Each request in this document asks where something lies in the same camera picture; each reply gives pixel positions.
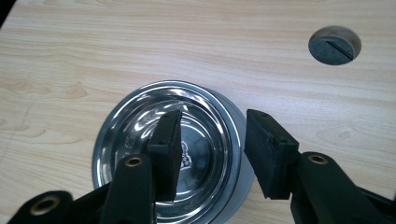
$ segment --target wooden table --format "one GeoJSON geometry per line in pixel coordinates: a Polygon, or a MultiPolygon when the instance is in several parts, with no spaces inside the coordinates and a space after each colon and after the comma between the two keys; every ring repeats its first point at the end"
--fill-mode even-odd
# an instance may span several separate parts
{"type": "MultiPolygon", "coordinates": [[[[54,189],[92,190],[92,149],[111,109],[151,82],[216,90],[265,111],[363,188],[396,186],[396,2],[20,0],[0,32],[0,222],[54,189]],[[318,29],[361,38],[352,63],[309,53],[318,29]]],[[[229,223],[293,223],[257,181],[229,223]]]]}

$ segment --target metal bowl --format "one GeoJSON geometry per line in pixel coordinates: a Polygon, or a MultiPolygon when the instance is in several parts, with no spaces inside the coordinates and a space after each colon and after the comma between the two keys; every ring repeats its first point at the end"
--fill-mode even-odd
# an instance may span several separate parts
{"type": "Polygon", "coordinates": [[[179,109],[182,163],[177,196],[157,203],[158,223],[224,222],[246,199],[253,171],[243,153],[246,120],[219,93],[181,81],[142,87],[107,117],[93,152],[96,188],[111,181],[117,162],[139,153],[160,116],[179,109]]]}

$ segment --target wood grain surface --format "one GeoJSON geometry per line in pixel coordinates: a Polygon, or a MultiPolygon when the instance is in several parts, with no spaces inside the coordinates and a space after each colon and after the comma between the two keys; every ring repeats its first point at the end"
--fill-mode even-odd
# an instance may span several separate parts
{"type": "MultiPolygon", "coordinates": [[[[177,79],[265,111],[300,150],[363,188],[396,190],[396,1],[19,0],[0,31],[0,223],[42,192],[92,190],[92,149],[128,93],[177,79]],[[361,38],[352,63],[309,53],[318,29],[361,38]]],[[[293,223],[255,180],[229,223],[293,223]]]]}

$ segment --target stainless steel bowl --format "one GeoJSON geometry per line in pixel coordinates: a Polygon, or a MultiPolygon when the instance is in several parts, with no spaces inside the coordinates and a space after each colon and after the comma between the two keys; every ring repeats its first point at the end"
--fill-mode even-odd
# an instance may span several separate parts
{"type": "Polygon", "coordinates": [[[96,188],[111,181],[122,157],[139,153],[160,116],[179,109],[183,162],[177,196],[157,203],[159,223],[221,223],[246,199],[253,171],[243,153],[246,120],[219,93],[181,81],[142,87],[107,117],[93,152],[96,188]]]}

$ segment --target label on bowl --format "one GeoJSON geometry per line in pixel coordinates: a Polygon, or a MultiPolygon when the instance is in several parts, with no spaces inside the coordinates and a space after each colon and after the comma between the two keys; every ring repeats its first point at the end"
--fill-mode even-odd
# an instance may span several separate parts
{"type": "Polygon", "coordinates": [[[191,157],[189,156],[189,147],[185,142],[181,142],[181,165],[180,170],[186,170],[191,168],[191,157]]]}

